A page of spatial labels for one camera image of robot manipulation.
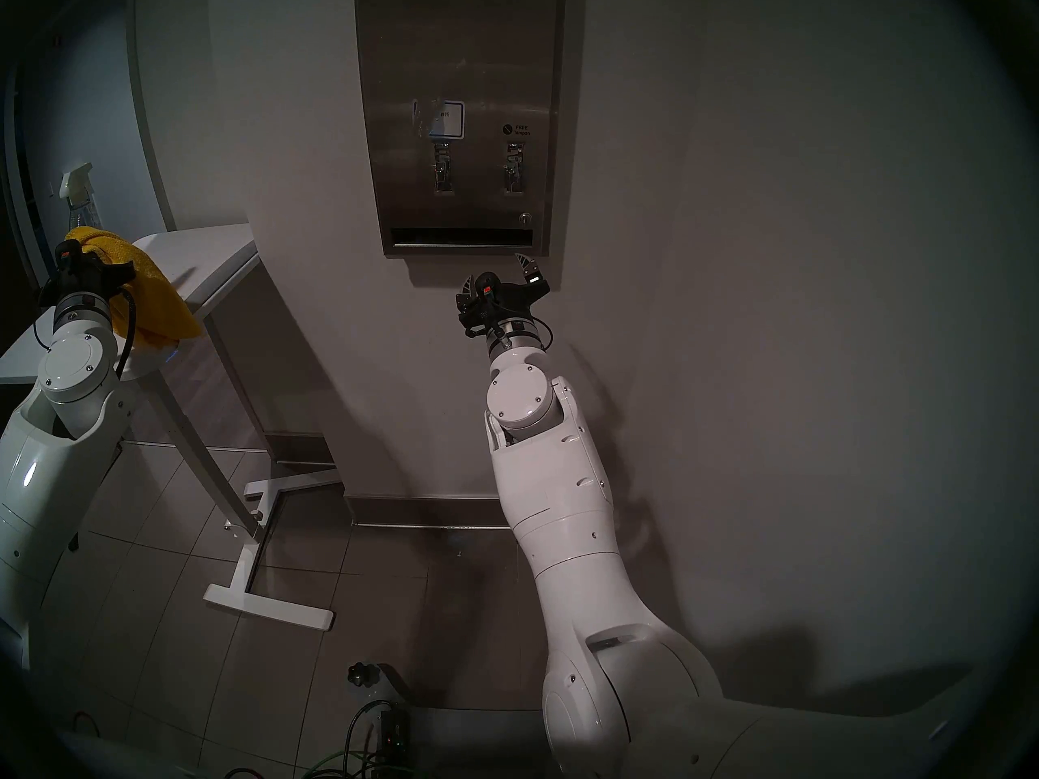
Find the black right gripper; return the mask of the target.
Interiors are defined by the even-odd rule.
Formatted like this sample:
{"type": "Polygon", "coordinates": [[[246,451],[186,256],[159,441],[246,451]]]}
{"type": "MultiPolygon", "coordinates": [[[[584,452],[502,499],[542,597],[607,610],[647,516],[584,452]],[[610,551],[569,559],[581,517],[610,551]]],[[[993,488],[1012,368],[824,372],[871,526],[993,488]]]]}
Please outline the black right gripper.
{"type": "Polygon", "coordinates": [[[456,294],[458,320],[467,335],[489,334],[510,319],[537,322],[531,308],[551,291],[534,258],[514,254],[522,269],[523,281],[479,283],[468,276],[456,294]]]}

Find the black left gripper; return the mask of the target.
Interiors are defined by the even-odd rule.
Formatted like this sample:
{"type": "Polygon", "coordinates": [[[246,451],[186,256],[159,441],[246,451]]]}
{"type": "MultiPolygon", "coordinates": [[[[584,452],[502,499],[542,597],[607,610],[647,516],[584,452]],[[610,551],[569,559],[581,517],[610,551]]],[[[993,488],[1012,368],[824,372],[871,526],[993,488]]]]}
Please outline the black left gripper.
{"type": "Polygon", "coordinates": [[[101,260],[62,260],[54,278],[54,299],[89,293],[110,300],[136,278],[132,262],[105,264],[101,260]]]}

